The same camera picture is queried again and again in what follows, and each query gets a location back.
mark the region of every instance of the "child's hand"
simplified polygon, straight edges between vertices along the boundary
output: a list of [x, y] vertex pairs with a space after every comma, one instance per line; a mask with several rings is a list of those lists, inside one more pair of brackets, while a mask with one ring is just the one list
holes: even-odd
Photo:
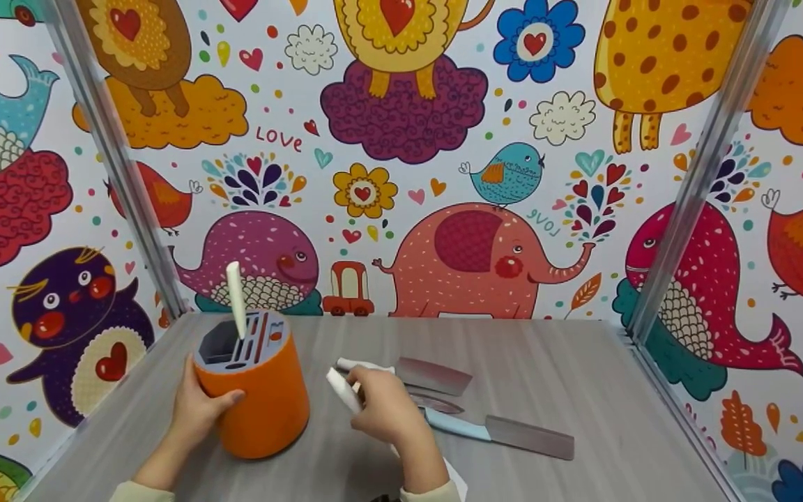
[[404, 488], [427, 493], [448, 483], [448, 469], [429, 428], [411, 401], [401, 379], [381, 370], [355, 366], [348, 382], [361, 384], [364, 410], [351, 419], [351, 428], [391, 443], [401, 458]]
[[185, 359], [185, 371], [178, 382], [172, 424], [167, 433], [169, 439], [187, 448], [200, 444], [221, 414], [243, 399], [242, 390], [233, 390], [219, 397], [207, 396], [197, 381], [192, 357], [189, 355]]
[[355, 366], [349, 372], [348, 382], [350, 385], [361, 384], [359, 397], [364, 402], [364, 410], [351, 419], [351, 426], [356, 431], [396, 447], [411, 435], [429, 431], [417, 404], [411, 401], [397, 376]]

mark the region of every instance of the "blue bird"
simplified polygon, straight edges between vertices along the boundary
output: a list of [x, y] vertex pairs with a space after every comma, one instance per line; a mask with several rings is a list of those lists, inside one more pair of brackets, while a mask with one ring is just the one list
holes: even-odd
[[482, 171], [473, 172], [469, 162], [463, 163], [459, 171], [469, 174], [475, 191], [485, 201], [504, 208], [522, 202], [538, 188], [544, 173], [544, 156], [534, 146], [510, 143]]

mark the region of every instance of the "blue knife handle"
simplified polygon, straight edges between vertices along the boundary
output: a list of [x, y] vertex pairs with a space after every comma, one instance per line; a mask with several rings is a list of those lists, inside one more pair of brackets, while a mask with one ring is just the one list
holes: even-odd
[[423, 411], [427, 423], [440, 431], [491, 442], [491, 435], [488, 435], [488, 429], [484, 425], [466, 422], [466, 420], [460, 420], [432, 408], [424, 408]]

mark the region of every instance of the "pink elephant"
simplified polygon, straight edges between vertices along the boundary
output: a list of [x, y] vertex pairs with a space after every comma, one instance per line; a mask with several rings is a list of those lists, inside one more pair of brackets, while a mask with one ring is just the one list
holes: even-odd
[[392, 266], [383, 266], [380, 258], [373, 265], [395, 281], [390, 317], [446, 312], [528, 319], [538, 285], [574, 279], [593, 247], [584, 244], [577, 263], [557, 268], [525, 219], [488, 204], [465, 203], [437, 210], [415, 225]]

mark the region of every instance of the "orange knife block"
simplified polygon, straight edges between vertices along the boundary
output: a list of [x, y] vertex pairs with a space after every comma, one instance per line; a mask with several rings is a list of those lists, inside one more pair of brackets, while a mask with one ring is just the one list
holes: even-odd
[[194, 353], [194, 369], [210, 396], [246, 392], [220, 420], [223, 447], [236, 457], [271, 457], [303, 433], [309, 394], [287, 318], [257, 310], [247, 315], [246, 328], [240, 340], [233, 320], [214, 327]]

